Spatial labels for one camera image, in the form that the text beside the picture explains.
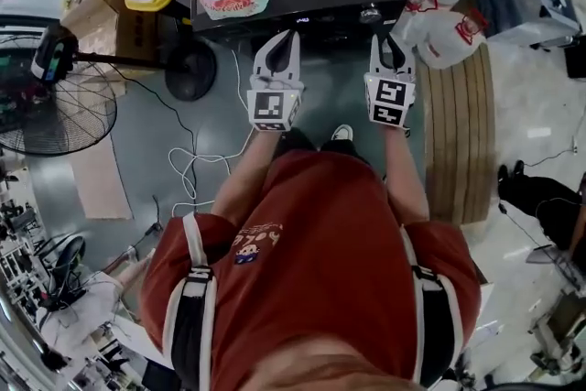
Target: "gray floor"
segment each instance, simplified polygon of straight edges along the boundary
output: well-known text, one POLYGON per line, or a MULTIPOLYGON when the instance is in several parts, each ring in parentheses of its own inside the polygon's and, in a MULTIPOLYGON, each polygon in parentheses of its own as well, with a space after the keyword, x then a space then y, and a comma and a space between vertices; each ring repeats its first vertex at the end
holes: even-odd
MULTIPOLYGON (((174 100, 165 88, 160 73, 143 79, 163 100, 175 106, 184 124, 197 132, 197 152, 232 155, 237 153, 248 134, 244 108, 236 94, 236 68, 229 49, 215 47, 218 74, 211 91, 196 103, 174 100)), ((339 52, 321 57, 304 55, 301 80, 307 86, 296 125, 320 145, 341 123, 354 128, 358 151, 382 175, 384 172, 383 142, 377 125, 369 123, 364 100, 363 75, 368 68, 369 48, 353 53, 339 52)), ((252 60, 239 54, 242 89, 249 88, 252 60)), ((410 145, 424 172, 423 104, 416 100, 407 124, 412 127, 410 145)), ((175 115, 157 99, 133 83, 128 93, 118 101, 118 120, 112 132, 114 151, 126 196, 133 211, 130 221, 89 221, 83 215, 67 157, 28 158, 31 179, 38 208, 51 236, 84 233, 87 250, 84 263, 92 269, 107 264, 127 246, 135 243, 156 220, 152 195, 160 200, 161 219, 170 217, 171 207, 178 201, 189 201, 180 177, 168 163, 168 151, 173 147, 191 147, 190 135, 181 129, 175 115)), ((185 162, 178 157, 178 167, 185 162)), ((198 162, 198 199, 212 199, 226 178, 222 163, 198 162)), ((179 215, 187 208, 178 210, 179 215)), ((157 242, 146 239, 139 254, 147 253, 157 242)))

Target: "red t-shirt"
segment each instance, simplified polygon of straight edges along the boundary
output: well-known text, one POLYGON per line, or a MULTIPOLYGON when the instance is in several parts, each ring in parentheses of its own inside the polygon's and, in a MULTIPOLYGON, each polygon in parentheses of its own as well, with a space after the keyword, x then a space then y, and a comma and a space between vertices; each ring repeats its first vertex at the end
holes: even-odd
MULTIPOLYGON (((289 152, 272 165, 243 227, 210 214, 196 219, 218 279, 213 391, 234 391, 277 347, 308 336, 338 338, 390 375, 413 374, 411 268, 385 186, 363 162, 289 152)), ((406 228, 418 263, 454 284, 468 341, 480 286, 461 231, 434 222, 406 228)), ((159 349, 170 293, 189 271, 182 220, 173 219, 141 295, 141 319, 159 349)))

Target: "black fan stand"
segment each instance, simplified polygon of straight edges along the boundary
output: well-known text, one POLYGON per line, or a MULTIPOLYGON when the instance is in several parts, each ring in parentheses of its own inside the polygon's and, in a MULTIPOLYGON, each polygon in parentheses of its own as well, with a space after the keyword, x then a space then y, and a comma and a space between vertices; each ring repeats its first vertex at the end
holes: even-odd
POLYGON ((198 100, 207 93, 213 85, 217 70, 212 48, 198 40, 191 40, 175 47, 170 52, 167 62, 83 52, 76 52, 73 60, 164 71, 165 84, 169 92, 183 102, 198 100))

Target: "wooden plank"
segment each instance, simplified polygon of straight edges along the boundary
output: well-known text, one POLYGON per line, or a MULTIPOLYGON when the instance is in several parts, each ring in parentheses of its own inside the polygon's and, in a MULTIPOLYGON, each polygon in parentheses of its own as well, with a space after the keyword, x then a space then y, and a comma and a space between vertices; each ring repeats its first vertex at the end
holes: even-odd
POLYGON ((476 71, 476 94, 478 96, 478 170, 476 191, 474 196, 473 221, 478 222, 483 219, 483 207, 486 195, 485 175, 487 168, 486 158, 488 156, 487 139, 488 139, 488 122, 486 113, 486 88, 484 87, 484 69, 483 60, 480 51, 477 50, 472 54, 474 69, 476 71))
POLYGON ((466 189, 468 188, 468 167, 470 159, 470 114, 468 112, 468 84, 464 63, 452 67, 454 98, 456 101, 456 186, 452 222, 462 224, 466 189))
POLYGON ((433 111, 433 187, 431 188, 429 199, 429 211, 433 218, 441 219, 440 206, 441 198, 443 197, 442 185, 444 184, 446 164, 446 119, 443 110, 440 71, 429 69, 429 84, 433 111))
POLYGON ((494 192, 496 182, 496 149, 494 142, 494 90, 493 90, 493 72, 491 70, 490 55, 488 53, 488 46, 482 44, 480 46, 481 60, 484 70, 484 88, 486 90, 486 169, 485 169, 485 190, 487 197, 480 216, 485 219, 488 216, 491 198, 494 192))
POLYGON ((456 187, 456 103, 454 100, 454 80, 451 67, 441 71, 443 90, 443 111, 446 115, 446 162, 443 181, 443 198, 441 201, 442 220, 452 221, 454 210, 454 191, 456 187))
POLYGON ((428 198, 433 188, 433 109, 431 103, 431 83, 429 82, 429 67, 421 60, 417 64, 417 74, 423 100, 425 126, 425 187, 428 198))
POLYGON ((468 187, 464 197, 463 222, 471 223, 474 213, 474 195, 476 192, 476 174, 478 172, 478 94, 476 92, 476 70, 474 60, 469 57, 464 61, 466 86, 468 88, 468 113, 470 116, 468 141, 470 155, 468 159, 468 187))

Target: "hair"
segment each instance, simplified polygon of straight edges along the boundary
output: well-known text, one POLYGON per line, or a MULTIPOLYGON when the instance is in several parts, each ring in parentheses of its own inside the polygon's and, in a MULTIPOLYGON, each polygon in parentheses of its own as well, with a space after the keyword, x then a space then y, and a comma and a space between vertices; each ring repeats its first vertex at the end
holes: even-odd
POLYGON ((67 366, 65 357, 59 352, 55 352, 47 345, 43 345, 43 352, 40 355, 41 362, 52 372, 58 372, 61 368, 67 366))

